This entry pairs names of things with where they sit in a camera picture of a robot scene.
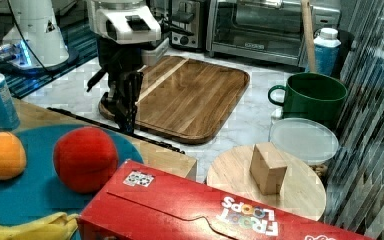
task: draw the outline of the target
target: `bottle cap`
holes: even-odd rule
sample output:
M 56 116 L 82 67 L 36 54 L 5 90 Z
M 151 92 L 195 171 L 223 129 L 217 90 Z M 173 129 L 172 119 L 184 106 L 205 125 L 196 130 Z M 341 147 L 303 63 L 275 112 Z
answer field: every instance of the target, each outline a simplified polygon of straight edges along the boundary
M 320 31 L 320 37 L 324 39 L 333 40 L 338 36 L 338 30 L 333 28 L 322 28 Z

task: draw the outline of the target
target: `round wooden board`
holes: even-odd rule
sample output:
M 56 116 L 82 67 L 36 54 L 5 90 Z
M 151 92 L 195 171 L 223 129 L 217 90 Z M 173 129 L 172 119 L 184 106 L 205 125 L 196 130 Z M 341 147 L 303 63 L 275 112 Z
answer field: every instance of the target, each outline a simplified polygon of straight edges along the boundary
M 235 147 L 219 155 L 208 170 L 207 185 L 318 221 L 326 208 L 322 182 L 303 161 L 279 153 L 288 165 L 279 194 L 261 194 L 249 170 L 253 146 Z

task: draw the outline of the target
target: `orange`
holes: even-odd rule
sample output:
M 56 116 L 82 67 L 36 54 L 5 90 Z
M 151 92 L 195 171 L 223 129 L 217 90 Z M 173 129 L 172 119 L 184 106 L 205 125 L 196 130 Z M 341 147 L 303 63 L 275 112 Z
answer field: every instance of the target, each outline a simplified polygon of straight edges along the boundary
M 14 178 L 26 168 L 26 153 L 20 139 L 0 132 L 0 180 Z

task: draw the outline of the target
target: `green mug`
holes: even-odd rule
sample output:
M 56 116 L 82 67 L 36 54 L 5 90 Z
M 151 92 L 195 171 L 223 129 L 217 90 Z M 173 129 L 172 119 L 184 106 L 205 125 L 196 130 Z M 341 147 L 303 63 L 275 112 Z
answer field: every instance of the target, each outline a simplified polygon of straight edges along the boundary
M 272 99 L 275 90 L 284 90 L 283 102 Z M 338 80 L 316 73 L 298 73 L 288 78 L 286 87 L 270 88 L 269 101 L 282 106 L 282 118 L 305 118 L 329 129 L 336 126 L 344 100 L 346 87 Z

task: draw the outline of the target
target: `mug handle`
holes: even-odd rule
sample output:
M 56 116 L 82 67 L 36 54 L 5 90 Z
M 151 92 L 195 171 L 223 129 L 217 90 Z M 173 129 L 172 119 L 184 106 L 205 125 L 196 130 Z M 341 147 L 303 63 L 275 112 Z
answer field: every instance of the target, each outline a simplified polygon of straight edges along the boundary
M 271 103 L 273 103 L 274 105 L 278 105 L 278 106 L 281 106 L 283 107 L 284 103 L 283 102 L 278 102 L 278 101 L 275 101 L 271 98 L 271 93 L 274 91 L 274 90 L 283 90 L 286 92 L 286 87 L 285 86 L 282 86 L 282 85 L 276 85 L 276 86 L 273 86 L 272 88 L 270 88 L 269 90 L 269 93 L 268 93 L 268 97 L 269 97 L 269 101 Z

